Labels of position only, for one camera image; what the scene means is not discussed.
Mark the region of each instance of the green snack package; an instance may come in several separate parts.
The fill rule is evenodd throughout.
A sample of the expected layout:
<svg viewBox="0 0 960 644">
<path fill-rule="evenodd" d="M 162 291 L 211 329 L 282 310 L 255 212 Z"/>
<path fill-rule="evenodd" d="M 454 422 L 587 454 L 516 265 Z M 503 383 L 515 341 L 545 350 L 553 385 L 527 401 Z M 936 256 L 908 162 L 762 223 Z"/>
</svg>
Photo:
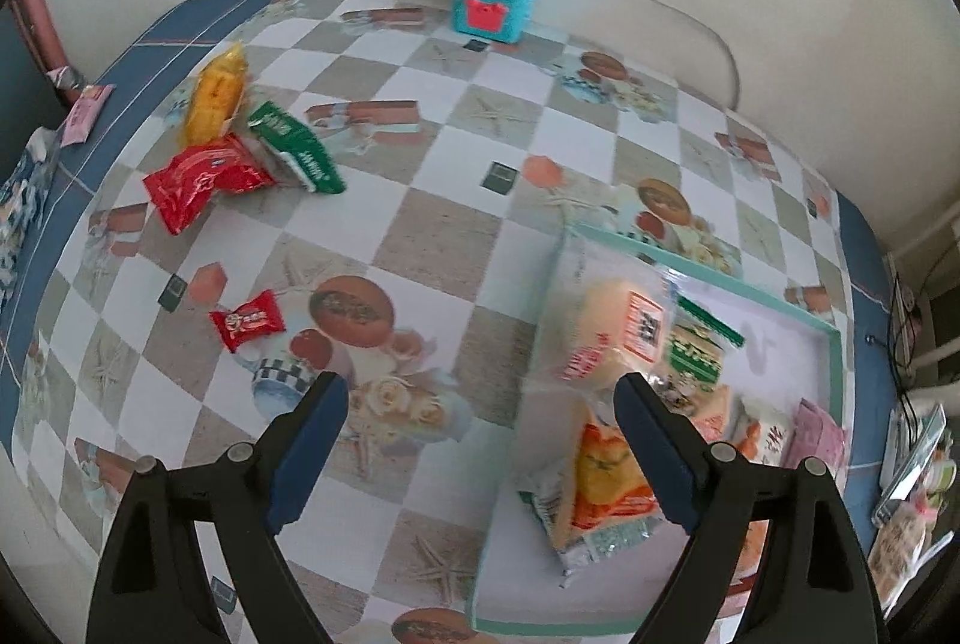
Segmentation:
<svg viewBox="0 0 960 644">
<path fill-rule="evenodd" d="M 299 176 L 310 192 L 339 195 L 347 190 L 323 144 L 298 118 L 266 101 L 250 116 L 251 132 Z"/>
</svg>

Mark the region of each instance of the pink snack box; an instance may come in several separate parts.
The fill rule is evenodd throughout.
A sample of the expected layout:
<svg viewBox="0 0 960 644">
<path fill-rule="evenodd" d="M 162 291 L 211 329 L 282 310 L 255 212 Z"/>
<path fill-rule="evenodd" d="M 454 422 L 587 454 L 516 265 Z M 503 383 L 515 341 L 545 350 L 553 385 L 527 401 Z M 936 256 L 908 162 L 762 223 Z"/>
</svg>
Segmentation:
<svg viewBox="0 0 960 644">
<path fill-rule="evenodd" d="M 64 120 L 64 139 L 61 142 L 63 146 L 72 146 L 86 140 L 100 115 L 100 109 L 115 88 L 115 85 L 109 83 L 106 86 L 88 86 L 83 90 L 80 99 L 73 104 Z"/>
</svg>

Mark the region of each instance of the white cable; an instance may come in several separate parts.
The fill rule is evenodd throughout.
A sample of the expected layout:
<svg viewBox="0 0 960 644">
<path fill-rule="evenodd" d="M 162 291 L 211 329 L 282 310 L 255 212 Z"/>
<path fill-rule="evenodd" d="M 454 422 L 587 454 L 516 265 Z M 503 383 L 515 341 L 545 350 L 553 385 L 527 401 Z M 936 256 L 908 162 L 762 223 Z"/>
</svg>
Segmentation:
<svg viewBox="0 0 960 644">
<path fill-rule="evenodd" d="M 683 16 L 683 18 L 688 20 L 691 24 L 695 24 L 697 27 L 707 32 L 710 35 L 710 37 L 712 37 L 717 42 L 717 44 L 719 44 L 720 48 L 723 50 L 723 53 L 725 53 L 725 55 L 727 56 L 728 63 L 730 63 L 730 73 L 731 73 L 731 76 L 733 76 L 733 94 L 731 95 L 730 109 L 731 111 L 736 111 L 736 109 L 738 109 L 738 107 L 740 106 L 740 70 L 736 65 L 736 59 L 733 58 L 733 52 L 731 51 L 731 48 L 728 46 L 726 40 L 720 37 L 720 35 L 717 34 L 717 31 L 715 29 L 712 29 L 711 27 L 707 27 L 707 25 L 704 24 L 702 21 L 700 21 L 696 16 L 691 16 L 689 13 L 686 13 L 685 11 L 680 10 L 679 8 L 674 8 L 673 5 L 667 5 L 662 0 L 649 0 L 649 1 L 651 3 L 656 3 L 657 5 L 662 5 L 664 8 L 666 8 L 666 10 L 671 10 L 673 11 L 673 13 L 675 13 L 678 16 Z"/>
</svg>

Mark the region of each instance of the orange snack package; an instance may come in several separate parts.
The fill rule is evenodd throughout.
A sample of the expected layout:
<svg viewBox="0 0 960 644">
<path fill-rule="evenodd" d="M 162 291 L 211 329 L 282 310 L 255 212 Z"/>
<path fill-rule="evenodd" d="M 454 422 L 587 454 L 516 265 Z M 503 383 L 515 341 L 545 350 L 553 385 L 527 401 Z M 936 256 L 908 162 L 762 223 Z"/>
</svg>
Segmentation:
<svg viewBox="0 0 960 644">
<path fill-rule="evenodd" d="M 200 146 L 227 134 L 229 120 L 243 97 L 248 67 L 243 44 L 234 43 L 200 71 L 181 130 L 182 148 Z"/>
</svg>

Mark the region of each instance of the blue cloth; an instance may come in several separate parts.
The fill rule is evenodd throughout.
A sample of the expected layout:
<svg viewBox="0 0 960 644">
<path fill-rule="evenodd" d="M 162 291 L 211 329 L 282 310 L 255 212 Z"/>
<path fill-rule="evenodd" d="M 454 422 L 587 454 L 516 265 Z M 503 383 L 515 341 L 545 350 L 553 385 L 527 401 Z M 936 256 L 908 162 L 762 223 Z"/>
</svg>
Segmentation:
<svg viewBox="0 0 960 644">
<path fill-rule="evenodd" d="M 59 156 L 59 130 L 39 128 L 0 189 L 0 309 L 13 296 L 16 261 L 30 225 L 43 214 Z"/>
</svg>

